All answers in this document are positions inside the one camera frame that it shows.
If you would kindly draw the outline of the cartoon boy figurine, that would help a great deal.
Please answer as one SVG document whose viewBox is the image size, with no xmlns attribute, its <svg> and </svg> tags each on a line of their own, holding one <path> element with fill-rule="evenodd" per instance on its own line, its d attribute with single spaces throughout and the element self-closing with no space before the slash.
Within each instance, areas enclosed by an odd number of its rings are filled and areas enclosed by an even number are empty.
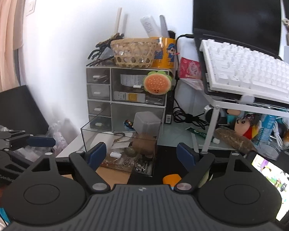
<svg viewBox="0 0 289 231">
<path fill-rule="evenodd" d="M 242 110 L 227 109 L 227 123 L 237 134 L 252 140 L 261 129 L 260 115 Z"/>
</svg>

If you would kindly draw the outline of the black usb hub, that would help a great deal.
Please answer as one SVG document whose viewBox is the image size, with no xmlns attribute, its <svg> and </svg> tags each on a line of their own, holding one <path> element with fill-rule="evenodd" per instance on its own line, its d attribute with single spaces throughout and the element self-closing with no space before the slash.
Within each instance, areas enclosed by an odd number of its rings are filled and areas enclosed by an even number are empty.
<svg viewBox="0 0 289 231">
<path fill-rule="evenodd" d="M 171 124 L 173 119 L 173 108 L 174 108 L 174 86 L 167 93 L 166 108 L 165 108 L 165 124 Z"/>
</svg>

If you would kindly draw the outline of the clear plastic bags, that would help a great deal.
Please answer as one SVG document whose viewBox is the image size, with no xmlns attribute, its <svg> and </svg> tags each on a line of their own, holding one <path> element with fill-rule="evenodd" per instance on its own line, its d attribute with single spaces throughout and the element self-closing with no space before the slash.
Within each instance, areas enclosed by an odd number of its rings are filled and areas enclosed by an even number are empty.
<svg viewBox="0 0 289 231">
<path fill-rule="evenodd" d="M 52 148 L 49 147 L 34 147 L 26 146 L 25 148 L 20 148 L 15 151 L 18 155 L 34 162 L 41 155 L 46 152 L 53 152 L 55 155 L 59 155 L 68 144 L 71 143 L 79 134 L 76 130 L 74 124 L 70 119 L 65 118 L 64 121 L 58 121 L 49 126 L 46 137 L 52 137 L 56 141 L 56 145 Z"/>
</svg>

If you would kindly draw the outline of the woven bamboo basket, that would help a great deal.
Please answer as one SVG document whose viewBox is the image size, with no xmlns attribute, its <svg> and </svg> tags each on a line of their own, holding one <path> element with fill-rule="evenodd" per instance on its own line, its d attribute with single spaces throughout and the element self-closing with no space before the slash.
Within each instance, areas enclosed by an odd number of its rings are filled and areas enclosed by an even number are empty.
<svg viewBox="0 0 289 231">
<path fill-rule="evenodd" d="M 115 64 L 126 68 L 151 67 L 157 47 L 158 39 L 153 38 L 127 38 L 111 42 Z"/>
</svg>

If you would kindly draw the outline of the blue orange sunscreen bottle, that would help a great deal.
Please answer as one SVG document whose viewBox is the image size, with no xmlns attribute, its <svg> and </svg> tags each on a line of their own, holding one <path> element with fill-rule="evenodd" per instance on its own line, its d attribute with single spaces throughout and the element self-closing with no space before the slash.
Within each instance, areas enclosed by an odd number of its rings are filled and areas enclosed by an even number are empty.
<svg viewBox="0 0 289 231">
<path fill-rule="evenodd" d="M 163 177 L 162 182 L 164 185 L 169 185 L 171 188 L 174 188 L 181 179 L 179 174 L 169 174 Z"/>
</svg>

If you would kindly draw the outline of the white mechanical keyboard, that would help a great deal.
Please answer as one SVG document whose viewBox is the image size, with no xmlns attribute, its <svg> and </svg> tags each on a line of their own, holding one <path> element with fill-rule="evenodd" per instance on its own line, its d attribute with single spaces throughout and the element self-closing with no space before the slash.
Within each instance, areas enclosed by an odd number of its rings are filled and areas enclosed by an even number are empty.
<svg viewBox="0 0 289 231">
<path fill-rule="evenodd" d="M 289 105 L 289 64 L 240 45 L 202 40 L 202 52 L 213 91 L 276 101 Z"/>
</svg>

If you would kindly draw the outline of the black laptop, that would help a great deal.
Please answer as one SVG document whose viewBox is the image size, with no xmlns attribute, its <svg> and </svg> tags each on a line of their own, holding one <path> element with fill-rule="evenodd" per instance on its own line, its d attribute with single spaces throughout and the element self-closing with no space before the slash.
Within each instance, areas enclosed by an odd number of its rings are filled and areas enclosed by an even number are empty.
<svg viewBox="0 0 289 231">
<path fill-rule="evenodd" d="M 278 56 L 280 0 L 193 0 L 195 39 L 214 39 Z"/>
</svg>

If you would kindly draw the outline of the burger plush toy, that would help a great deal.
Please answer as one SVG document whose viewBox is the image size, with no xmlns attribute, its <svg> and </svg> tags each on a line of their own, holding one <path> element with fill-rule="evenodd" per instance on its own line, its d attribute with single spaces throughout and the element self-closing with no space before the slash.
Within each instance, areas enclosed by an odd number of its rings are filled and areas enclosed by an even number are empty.
<svg viewBox="0 0 289 231">
<path fill-rule="evenodd" d="M 144 78 L 144 90 L 153 95 L 164 95 L 171 90 L 172 78 L 165 71 L 151 71 Z"/>
</svg>

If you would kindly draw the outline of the white laptop stand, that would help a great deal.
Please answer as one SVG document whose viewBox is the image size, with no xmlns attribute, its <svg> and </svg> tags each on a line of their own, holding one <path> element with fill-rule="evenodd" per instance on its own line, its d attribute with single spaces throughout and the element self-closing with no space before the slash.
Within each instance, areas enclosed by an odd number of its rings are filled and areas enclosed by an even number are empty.
<svg viewBox="0 0 289 231">
<path fill-rule="evenodd" d="M 205 153 L 210 149 L 211 137 L 213 137 L 219 116 L 227 117 L 228 115 L 242 118 L 243 114 L 251 113 L 258 115 L 272 115 L 281 118 L 289 118 L 289 109 L 253 103 L 252 105 L 242 104 L 236 100 L 227 100 L 226 98 L 208 95 L 202 92 L 203 96 L 213 107 L 213 112 L 209 124 L 208 136 L 205 138 L 202 152 Z"/>
</svg>

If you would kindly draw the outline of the red snack packet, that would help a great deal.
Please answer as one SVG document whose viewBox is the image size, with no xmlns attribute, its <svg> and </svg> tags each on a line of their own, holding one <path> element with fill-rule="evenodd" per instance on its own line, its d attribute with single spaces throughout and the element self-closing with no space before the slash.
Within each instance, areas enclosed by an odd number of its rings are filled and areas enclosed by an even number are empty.
<svg viewBox="0 0 289 231">
<path fill-rule="evenodd" d="M 202 79 L 200 63 L 195 60 L 181 58 L 179 65 L 179 78 Z"/>
</svg>

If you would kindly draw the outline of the brown cardboard piece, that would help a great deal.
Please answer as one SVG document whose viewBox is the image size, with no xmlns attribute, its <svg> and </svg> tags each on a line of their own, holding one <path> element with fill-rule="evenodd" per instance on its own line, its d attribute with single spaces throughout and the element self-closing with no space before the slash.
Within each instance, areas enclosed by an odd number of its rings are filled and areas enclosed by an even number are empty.
<svg viewBox="0 0 289 231">
<path fill-rule="evenodd" d="M 72 175 L 67 175 L 67 177 L 74 178 L 79 183 L 84 182 L 90 187 L 96 183 L 104 183 L 108 184 L 111 188 L 113 188 L 115 184 L 127 184 L 130 176 L 130 173 L 103 166 L 97 168 L 96 171 L 91 168 L 86 168 L 84 172 L 74 172 Z"/>
</svg>

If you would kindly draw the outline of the black smartphone playing video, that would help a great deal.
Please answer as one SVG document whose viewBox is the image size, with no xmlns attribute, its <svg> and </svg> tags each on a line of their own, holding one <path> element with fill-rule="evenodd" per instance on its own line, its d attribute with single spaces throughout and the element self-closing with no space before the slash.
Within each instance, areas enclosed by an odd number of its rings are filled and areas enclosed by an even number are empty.
<svg viewBox="0 0 289 231">
<path fill-rule="evenodd" d="M 246 159 L 278 190 L 281 195 L 281 207 L 276 220 L 289 223 L 289 172 L 278 160 L 271 160 L 256 152 L 251 152 Z"/>
</svg>

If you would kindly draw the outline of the yellow cartoon pen cup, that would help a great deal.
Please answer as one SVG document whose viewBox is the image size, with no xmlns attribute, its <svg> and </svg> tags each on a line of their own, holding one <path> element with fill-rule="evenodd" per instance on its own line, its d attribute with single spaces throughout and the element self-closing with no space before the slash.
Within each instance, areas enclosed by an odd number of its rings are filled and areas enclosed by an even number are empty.
<svg viewBox="0 0 289 231">
<path fill-rule="evenodd" d="M 155 50 L 155 56 L 152 63 L 153 68 L 172 69 L 174 68 L 174 60 L 176 57 L 175 39 L 154 37 L 158 41 Z"/>
</svg>

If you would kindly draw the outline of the white drawer organizer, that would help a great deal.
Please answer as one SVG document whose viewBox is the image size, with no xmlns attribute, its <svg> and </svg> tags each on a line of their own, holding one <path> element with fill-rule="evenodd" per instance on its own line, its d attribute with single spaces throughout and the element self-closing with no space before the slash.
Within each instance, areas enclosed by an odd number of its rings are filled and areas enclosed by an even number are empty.
<svg viewBox="0 0 289 231">
<path fill-rule="evenodd" d="M 115 114 L 131 115 L 151 110 L 165 119 L 167 94 L 153 95 L 144 90 L 144 78 L 156 68 L 121 68 L 117 66 L 96 66 L 86 69 L 88 117 Z"/>
</svg>

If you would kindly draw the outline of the clear acrylic drawer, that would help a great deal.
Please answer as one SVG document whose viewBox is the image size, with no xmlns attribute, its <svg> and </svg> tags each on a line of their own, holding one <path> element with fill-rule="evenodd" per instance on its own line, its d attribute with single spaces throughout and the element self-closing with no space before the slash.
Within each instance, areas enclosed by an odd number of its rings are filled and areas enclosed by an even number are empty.
<svg viewBox="0 0 289 231">
<path fill-rule="evenodd" d="M 118 113 L 114 118 L 90 116 L 81 134 L 86 151 L 105 144 L 103 167 L 152 176 L 161 126 L 161 114 L 143 110 L 131 115 Z"/>
</svg>

